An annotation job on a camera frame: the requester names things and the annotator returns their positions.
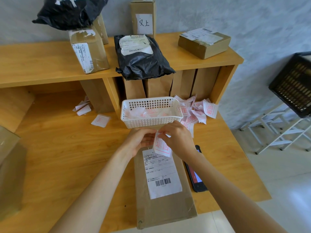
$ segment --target basket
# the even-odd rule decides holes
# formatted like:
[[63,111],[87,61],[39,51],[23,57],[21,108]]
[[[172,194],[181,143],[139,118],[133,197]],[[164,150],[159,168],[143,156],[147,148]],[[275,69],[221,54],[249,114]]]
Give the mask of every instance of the basket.
[[311,51],[296,53],[269,89],[299,117],[311,114]]
[[[145,119],[130,119],[125,115],[126,109],[134,109],[136,107],[144,107],[146,109],[156,108],[170,108],[174,116],[154,117]],[[183,118],[183,113],[179,107],[179,101],[173,97],[155,97],[144,99],[132,99],[124,100],[122,102],[121,120],[125,123],[128,129],[135,127],[146,127],[151,125],[159,125],[173,122],[178,120],[179,122]]]

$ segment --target gray wall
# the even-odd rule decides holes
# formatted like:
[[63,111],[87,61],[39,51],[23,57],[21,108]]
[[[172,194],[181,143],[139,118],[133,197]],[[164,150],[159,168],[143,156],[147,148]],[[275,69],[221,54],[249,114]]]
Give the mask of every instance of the gray wall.
[[[108,35],[130,34],[130,0],[109,0],[103,9]],[[0,0],[0,44],[68,39],[33,24],[43,0]],[[279,100],[268,85],[290,55],[311,50],[311,0],[156,0],[157,33],[209,27],[232,37],[245,61],[220,102],[230,128],[237,128]]]

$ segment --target black plastic bag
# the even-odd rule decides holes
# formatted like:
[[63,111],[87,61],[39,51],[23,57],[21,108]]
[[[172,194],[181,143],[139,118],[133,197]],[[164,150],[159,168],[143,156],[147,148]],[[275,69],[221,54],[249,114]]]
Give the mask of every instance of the black plastic bag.
[[118,56],[119,68],[116,68],[116,72],[122,74],[126,80],[136,80],[136,79],[147,79],[147,78],[158,78],[163,75],[175,73],[169,66],[169,62],[162,55],[162,52],[157,44],[157,42],[146,35],[131,35],[126,36],[129,41],[134,41],[134,39],[140,38],[143,41],[143,47],[148,46],[145,51],[152,52],[151,54],[142,52],[141,47],[136,48],[126,48],[120,47],[120,39],[125,37],[125,35],[115,36],[115,49]]
[[108,0],[44,0],[33,23],[48,24],[59,30],[91,26]]

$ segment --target black phone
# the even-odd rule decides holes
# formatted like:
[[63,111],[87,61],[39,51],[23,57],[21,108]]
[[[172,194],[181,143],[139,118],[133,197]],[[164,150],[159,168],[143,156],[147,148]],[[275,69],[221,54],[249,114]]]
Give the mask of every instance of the black phone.
[[[195,148],[198,152],[201,152],[200,146],[195,145]],[[192,188],[195,192],[203,192],[203,191],[207,191],[207,187],[204,185],[203,181],[200,179],[200,177],[194,172],[194,170],[188,165],[186,164],[186,168],[191,180],[191,184],[192,184]]]

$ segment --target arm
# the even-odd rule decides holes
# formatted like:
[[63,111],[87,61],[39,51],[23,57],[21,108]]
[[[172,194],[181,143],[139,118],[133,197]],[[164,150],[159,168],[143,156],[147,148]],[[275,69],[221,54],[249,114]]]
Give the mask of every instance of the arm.
[[190,132],[180,122],[169,123],[159,132],[171,135],[170,138],[165,134],[159,137],[203,180],[236,233],[286,233],[273,218],[218,172],[203,154],[197,152]]
[[132,157],[142,147],[153,144],[154,129],[132,129],[106,166],[73,202],[49,233],[97,233],[115,189]]

